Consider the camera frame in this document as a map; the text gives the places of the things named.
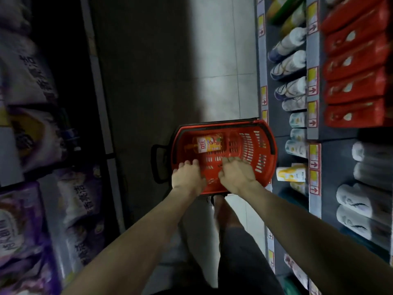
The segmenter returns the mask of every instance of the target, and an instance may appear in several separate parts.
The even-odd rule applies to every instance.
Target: basket handle
[[[165,183],[165,182],[169,181],[169,178],[161,179],[160,174],[158,173],[157,150],[159,148],[164,149],[164,150],[168,150],[168,146],[157,145],[157,144],[153,145],[151,147],[151,151],[150,151],[150,165],[151,165],[151,171],[153,173],[154,181],[161,184],[161,183]]]

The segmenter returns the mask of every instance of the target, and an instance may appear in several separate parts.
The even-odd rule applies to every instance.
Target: tiled floor
[[[180,124],[258,116],[254,0],[91,0],[124,202],[137,220],[168,185],[154,182],[150,147]],[[228,198],[264,252],[263,223]],[[213,211],[185,215],[189,245],[217,285]]]

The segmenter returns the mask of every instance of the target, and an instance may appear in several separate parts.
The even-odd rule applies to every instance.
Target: red bottle
[[[329,12],[321,24],[321,30],[330,34],[345,27],[360,15],[366,13],[370,8],[382,0],[344,0]]]
[[[384,98],[329,105],[325,109],[324,119],[325,124],[330,127],[366,128],[393,125],[393,118],[385,108]]]
[[[327,81],[350,77],[362,71],[382,66],[391,52],[391,43],[385,33],[347,51],[329,58],[323,65],[323,75]]]
[[[341,54],[383,32],[392,19],[390,9],[388,1],[383,0],[344,29],[328,35],[326,53],[329,56]]]
[[[328,82],[323,96],[327,104],[348,103],[383,96],[392,84],[392,75],[386,73],[385,67],[380,67],[340,81]]]

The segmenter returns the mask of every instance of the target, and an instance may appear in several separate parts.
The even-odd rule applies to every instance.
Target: red plastic basket
[[[184,147],[193,143],[193,138],[210,134],[223,134],[224,147],[219,151],[207,153],[195,153],[186,151]],[[173,134],[168,146],[153,145],[151,148],[151,165],[153,176],[157,183],[163,183],[168,179],[161,179],[156,162],[158,148],[167,150],[167,167],[172,173],[178,168],[179,163],[185,160],[199,160],[201,173],[206,177],[207,187],[203,195],[228,193],[218,178],[222,169],[223,157],[240,157],[246,159],[254,169],[256,179],[267,186],[272,179],[277,162],[277,147],[273,135],[263,120],[246,119],[236,121],[224,121],[204,123],[197,125],[180,126]]]

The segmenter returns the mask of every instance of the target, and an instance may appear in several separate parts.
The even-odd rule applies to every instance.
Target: leg
[[[223,196],[214,197],[220,235],[219,289],[239,293],[284,294],[257,243]]]
[[[182,224],[172,236],[160,263],[150,276],[142,295],[155,294],[173,288],[209,287],[202,269],[188,249]]]

